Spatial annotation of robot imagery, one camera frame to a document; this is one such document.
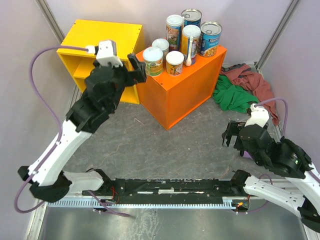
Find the blue Progresso soup can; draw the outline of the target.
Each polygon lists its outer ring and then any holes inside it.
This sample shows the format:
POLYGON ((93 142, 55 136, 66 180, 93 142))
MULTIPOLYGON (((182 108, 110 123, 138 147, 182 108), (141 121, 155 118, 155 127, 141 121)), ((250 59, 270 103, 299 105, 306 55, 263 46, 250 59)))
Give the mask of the blue Progresso soup can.
POLYGON ((212 57, 216 54, 219 45, 222 26, 214 21, 206 21, 200 26, 201 34, 199 37, 197 51, 202 57, 212 57))

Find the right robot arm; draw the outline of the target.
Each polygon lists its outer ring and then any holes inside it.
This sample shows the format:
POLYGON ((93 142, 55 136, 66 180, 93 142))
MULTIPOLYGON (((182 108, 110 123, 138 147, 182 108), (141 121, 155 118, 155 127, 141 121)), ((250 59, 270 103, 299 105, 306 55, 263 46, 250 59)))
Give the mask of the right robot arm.
POLYGON ((292 193, 263 183, 244 170, 235 172, 229 189, 236 196, 245 192, 276 204, 300 218, 309 229, 319 232, 320 174, 309 155, 300 146, 284 137, 275 141, 267 128, 231 120, 221 135, 222 143, 229 146, 231 138, 235 136, 235 149, 248 152, 258 166, 285 178, 298 188, 300 193, 292 193))

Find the yellow soup can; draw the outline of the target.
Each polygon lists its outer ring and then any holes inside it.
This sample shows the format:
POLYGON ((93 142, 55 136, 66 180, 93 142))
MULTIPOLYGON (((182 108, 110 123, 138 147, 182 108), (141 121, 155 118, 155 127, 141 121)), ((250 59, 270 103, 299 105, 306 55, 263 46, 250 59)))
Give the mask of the yellow soup can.
POLYGON ((177 14, 172 14, 166 19, 166 40, 170 52, 180 51, 183 23, 183 17, 177 14))

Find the yellow blue can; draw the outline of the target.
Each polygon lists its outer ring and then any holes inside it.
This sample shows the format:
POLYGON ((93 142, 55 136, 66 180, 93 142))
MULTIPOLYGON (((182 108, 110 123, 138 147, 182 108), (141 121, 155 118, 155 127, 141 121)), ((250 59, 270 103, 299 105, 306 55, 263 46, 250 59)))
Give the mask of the yellow blue can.
POLYGON ((187 25, 182 30, 180 52, 184 56, 184 65, 189 67, 196 62, 198 40, 201 29, 197 25, 187 25))

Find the white lid small jar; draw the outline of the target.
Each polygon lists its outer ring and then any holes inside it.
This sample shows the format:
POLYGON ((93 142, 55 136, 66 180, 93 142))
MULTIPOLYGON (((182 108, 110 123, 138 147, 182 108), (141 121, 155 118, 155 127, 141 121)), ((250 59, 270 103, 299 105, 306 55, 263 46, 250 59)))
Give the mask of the white lid small jar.
POLYGON ((170 44, 165 38, 157 38, 152 42, 153 47, 157 47, 162 50, 163 53, 163 62, 166 61, 166 56, 169 53, 170 44))

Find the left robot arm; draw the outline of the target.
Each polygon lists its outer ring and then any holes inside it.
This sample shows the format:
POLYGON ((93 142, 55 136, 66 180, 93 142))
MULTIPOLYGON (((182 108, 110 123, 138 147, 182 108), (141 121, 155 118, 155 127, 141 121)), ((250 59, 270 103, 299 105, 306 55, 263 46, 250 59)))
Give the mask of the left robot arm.
POLYGON ((101 169, 67 172, 63 168, 82 143, 114 114, 125 88, 146 82, 145 62, 139 61, 135 54, 127 57, 132 71, 124 65, 115 67, 94 61, 94 69, 84 80, 85 91, 66 114, 61 132, 42 154, 45 161, 38 159, 18 169, 36 199, 54 203, 67 194, 92 191, 106 195, 110 191, 113 182, 101 169))

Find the white plastic spoon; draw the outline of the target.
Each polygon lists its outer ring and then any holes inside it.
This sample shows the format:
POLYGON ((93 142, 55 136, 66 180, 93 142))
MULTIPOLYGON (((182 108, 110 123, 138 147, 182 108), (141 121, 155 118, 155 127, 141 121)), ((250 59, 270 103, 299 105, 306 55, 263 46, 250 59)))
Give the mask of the white plastic spoon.
POLYGON ((188 52, 186 55, 185 65, 189 67, 192 64, 192 45, 193 45, 193 36, 189 38, 188 52))

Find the green label noodle cup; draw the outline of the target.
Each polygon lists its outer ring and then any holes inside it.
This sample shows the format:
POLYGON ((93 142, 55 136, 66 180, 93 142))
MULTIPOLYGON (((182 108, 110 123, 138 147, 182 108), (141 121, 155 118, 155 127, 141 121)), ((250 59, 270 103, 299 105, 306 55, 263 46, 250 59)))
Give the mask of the green label noodle cup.
POLYGON ((158 47, 148 47, 143 51, 146 74, 151 77, 159 76, 163 72, 163 51, 158 47))

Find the dark blue soup can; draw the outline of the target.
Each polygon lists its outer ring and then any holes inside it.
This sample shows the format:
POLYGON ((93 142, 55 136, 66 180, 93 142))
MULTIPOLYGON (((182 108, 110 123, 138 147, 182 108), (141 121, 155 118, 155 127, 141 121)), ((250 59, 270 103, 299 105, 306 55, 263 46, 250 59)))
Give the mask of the dark blue soup can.
POLYGON ((184 20, 183 25, 195 25, 200 27, 202 21, 202 12, 195 8, 188 8, 181 12, 181 17, 184 20))

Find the orange label small jar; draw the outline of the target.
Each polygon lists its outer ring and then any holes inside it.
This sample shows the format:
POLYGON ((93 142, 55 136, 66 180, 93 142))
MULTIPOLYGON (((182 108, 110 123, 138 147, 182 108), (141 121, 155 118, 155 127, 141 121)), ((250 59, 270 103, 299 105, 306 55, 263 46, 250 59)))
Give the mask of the orange label small jar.
POLYGON ((166 55, 166 71, 170 76, 178 76, 183 71, 184 55, 179 51, 171 51, 166 55))

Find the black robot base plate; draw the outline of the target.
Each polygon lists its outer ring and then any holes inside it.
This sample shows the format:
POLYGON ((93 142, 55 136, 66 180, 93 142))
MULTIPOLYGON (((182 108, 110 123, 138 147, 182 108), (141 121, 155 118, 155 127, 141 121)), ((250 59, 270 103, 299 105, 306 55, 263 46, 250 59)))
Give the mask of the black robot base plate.
POLYGON ((241 186, 219 179, 124 179, 112 180, 93 192, 114 197, 118 204, 221 204, 223 197, 248 196, 241 186))

